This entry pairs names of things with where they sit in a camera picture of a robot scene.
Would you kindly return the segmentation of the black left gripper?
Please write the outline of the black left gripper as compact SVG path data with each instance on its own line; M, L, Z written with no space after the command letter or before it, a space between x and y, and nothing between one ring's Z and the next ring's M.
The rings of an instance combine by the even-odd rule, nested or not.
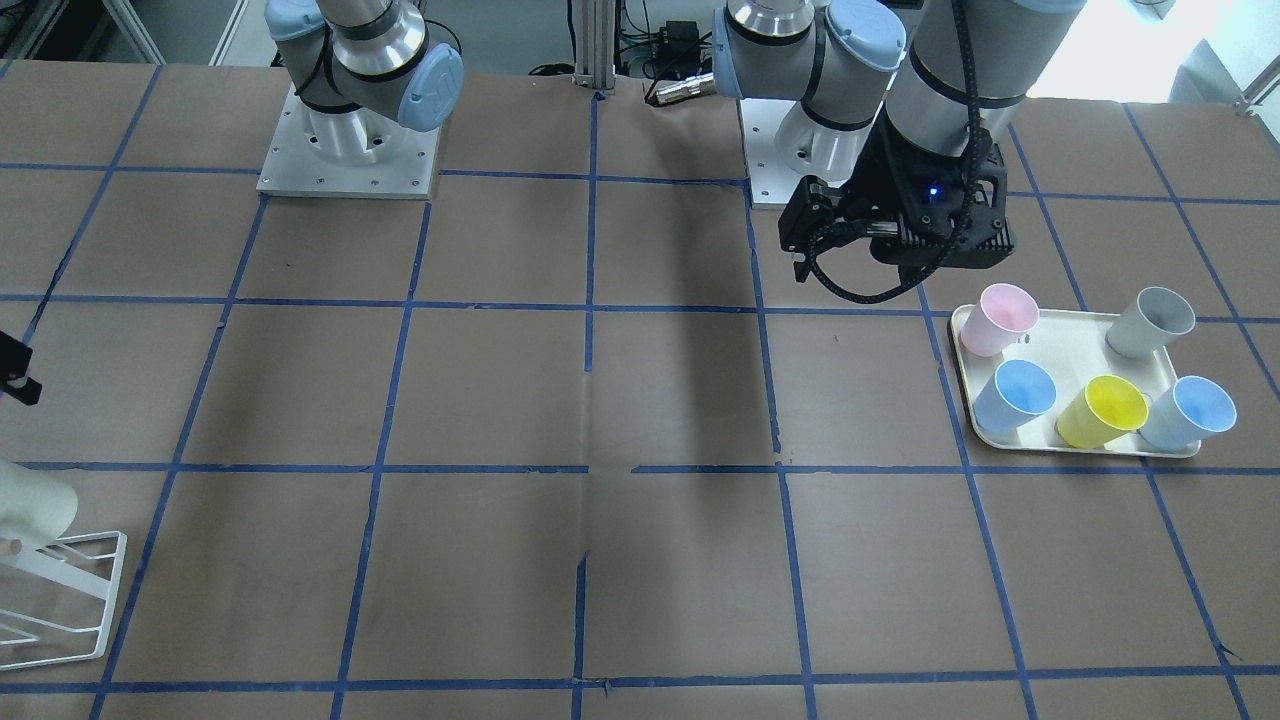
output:
M855 172L845 184L845 218L870 232L872 256L919 269L938 255L969 199L970 214L943 268L989 269L1016 249L1006 213L1007 169L987 129L972 188L963 158L919 149L886 118L872 127Z

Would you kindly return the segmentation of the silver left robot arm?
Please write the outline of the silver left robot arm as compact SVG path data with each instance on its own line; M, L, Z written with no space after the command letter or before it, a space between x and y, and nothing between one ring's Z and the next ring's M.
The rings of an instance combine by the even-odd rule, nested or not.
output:
M799 174L778 223L796 279L856 240L901 278L1009 258L997 137L1083 9L928 1L909 29L881 1L727 1L717 92L791 102L774 149Z

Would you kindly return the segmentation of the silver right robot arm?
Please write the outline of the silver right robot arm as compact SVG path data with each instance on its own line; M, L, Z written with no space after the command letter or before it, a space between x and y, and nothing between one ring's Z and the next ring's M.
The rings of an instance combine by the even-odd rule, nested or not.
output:
M438 129L460 99L457 49L411 1L270 1L283 69L18 61L3 81L3 406L55 410L116 393L150 402L170 337L91 322L65 342L84 366L56 379L54 333L92 306L383 307L348 287L306 295L253 259L259 232L334 249L332 278L406 246Z

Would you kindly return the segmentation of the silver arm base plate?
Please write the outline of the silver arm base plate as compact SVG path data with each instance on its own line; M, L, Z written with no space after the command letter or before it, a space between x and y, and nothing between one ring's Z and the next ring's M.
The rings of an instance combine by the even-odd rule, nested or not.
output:
M744 99L739 110L751 204L756 209L785 208L806 176L829 187L844 186L870 133L869 126L823 126L799 101Z
M431 199L442 132L406 129L366 108L325 114L289 87L257 191L293 199Z

